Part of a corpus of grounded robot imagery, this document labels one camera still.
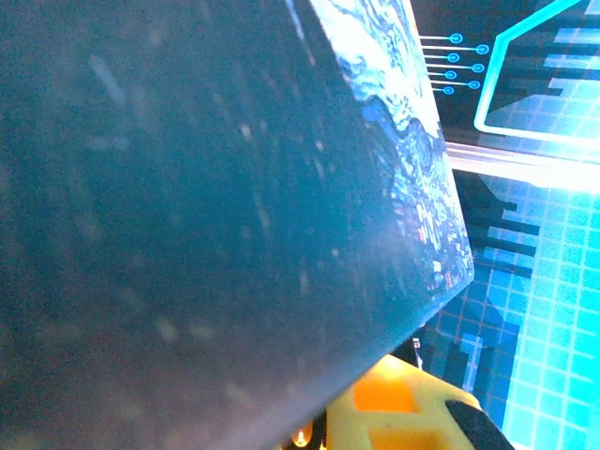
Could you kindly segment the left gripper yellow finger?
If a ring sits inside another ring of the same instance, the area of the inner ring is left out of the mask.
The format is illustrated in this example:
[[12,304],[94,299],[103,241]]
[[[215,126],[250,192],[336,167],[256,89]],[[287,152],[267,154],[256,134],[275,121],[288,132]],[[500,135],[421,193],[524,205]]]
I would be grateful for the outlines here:
[[470,393],[386,355],[281,449],[512,449]]

